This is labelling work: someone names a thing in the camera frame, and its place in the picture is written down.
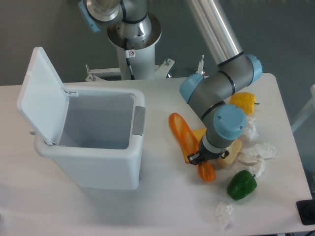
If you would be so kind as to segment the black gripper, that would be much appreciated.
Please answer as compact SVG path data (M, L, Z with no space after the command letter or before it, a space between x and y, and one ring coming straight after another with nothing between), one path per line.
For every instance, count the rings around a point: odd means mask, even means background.
M192 165L201 165L202 162L206 162L208 160L216 160L218 158L226 158L229 156L229 151L225 150L220 152L212 152L206 149L204 146L200 146L198 153L191 153L187 156L187 159Z

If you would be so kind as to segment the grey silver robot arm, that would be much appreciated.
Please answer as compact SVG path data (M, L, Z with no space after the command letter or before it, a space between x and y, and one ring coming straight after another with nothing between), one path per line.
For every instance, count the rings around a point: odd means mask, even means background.
M218 1L190 0L188 5L218 66L212 76L197 72L180 85L181 96L206 127L201 141L187 151L188 162L200 165L229 156L228 147L241 135L247 118L225 99L260 78L262 65L255 56L244 54ZM143 56L135 61L138 50L154 45L161 35L159 22L148 13L144 0L86 0L83 9L93 28L106 24L123 80L154 78L153 62Z

